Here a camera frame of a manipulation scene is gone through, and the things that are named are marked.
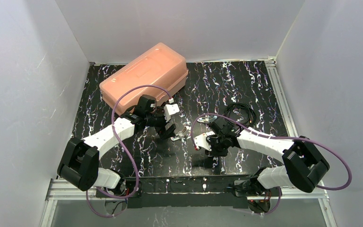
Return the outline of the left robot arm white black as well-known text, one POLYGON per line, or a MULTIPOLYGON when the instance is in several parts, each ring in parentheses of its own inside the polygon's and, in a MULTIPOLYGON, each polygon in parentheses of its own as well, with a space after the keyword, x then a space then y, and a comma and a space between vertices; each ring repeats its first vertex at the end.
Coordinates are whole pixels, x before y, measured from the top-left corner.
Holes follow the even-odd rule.
POLYGON ((174 137, 176 127, 168 123, 179 111, 172 99, 158 106, 152 96, 141 96, 138 103, 129 107, 113 124, 82 139, 70 138, 57 169, 58 176, 83 192, 91 187, 124 191, 124 177, 118 171, 99 166, 102 156, 146 127, 154 127, 162 140, 174 137))

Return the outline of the aluminium front rail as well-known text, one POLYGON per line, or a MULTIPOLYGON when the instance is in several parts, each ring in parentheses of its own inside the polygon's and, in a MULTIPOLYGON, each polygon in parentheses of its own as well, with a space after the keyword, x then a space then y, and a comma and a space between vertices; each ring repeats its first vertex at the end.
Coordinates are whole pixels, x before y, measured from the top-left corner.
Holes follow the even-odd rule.
MULTIPOLYGON (((132 197, 141 198, 143 195, 211 195, 226 192, 229 184, 238 184, 248 179, 247 175, 210 175, 210 176, 178 176, 178 177, 142 177, 140 190, 132 197)), ((132 191, 135 178, 128 177, 126 192, 132 191)), ((326 190, 315 188, 313 192, 302 192, 294 186, 282 186, 282 199, 329 199, 326 190)), ((87 191, 93 200, 109 198, 96 190, 95 187, 87 191)), ((86 192, 64 179, 51 180, 46 200, 84 200, 86 192)))

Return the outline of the small white stapler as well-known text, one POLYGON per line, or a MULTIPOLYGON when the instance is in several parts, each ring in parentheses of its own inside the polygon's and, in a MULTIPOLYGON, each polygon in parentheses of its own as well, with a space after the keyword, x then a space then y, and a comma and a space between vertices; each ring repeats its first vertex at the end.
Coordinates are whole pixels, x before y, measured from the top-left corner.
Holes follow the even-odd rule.
POLYGON ((175 136, 171 137, 171 141, 178 141, 183 138, 187 138, 190 135, 191 127, 184 126, 181 131, 175 134, 175 136))

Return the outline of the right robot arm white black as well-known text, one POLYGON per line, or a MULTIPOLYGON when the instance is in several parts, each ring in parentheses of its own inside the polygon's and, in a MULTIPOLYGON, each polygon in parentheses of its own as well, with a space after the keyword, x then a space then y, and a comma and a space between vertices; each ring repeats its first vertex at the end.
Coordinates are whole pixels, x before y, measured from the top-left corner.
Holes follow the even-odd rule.
POLYGON ((230 147, 251 149, 277 159, 282 166, 261 167, 232 188, 238 193, 257 194, 276 187, 295 187, 311 193, 330 169, 329 163, 306 137, 273 139, 252 128, 243 129, 220 119, 209 125, 211 131, 194 138, 196 148, 213 157, 225 157, 230 147))

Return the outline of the pink translucent plastic box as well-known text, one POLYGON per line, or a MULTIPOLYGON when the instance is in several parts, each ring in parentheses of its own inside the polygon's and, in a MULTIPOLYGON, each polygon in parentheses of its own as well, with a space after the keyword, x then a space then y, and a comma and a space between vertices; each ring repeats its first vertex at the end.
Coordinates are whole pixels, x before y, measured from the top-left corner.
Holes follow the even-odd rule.
POLYGON ((116 101, 132 88, 156 85, 174 96, 186 84, 186 59, 158 43, 100 83, 102 99, 113 108, 116 101))

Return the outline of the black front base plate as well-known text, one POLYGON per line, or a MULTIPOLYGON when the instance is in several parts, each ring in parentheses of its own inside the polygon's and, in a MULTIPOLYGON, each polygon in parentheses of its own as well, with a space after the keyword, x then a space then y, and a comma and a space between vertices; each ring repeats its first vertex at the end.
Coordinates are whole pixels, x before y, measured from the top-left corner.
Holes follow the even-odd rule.
POLYGON ((264 189, 250 183, 250 175, 204 175, 174 177, 141 177, 138 190, 131 194, 136 179, 126 177, 115 189, 98 189, 98 198, 128 195, 130 209, 148 207, 215 207, 248 208, 254 201, 264 201, 263 208, 270 208, 270 200, 280 192, 264 189))

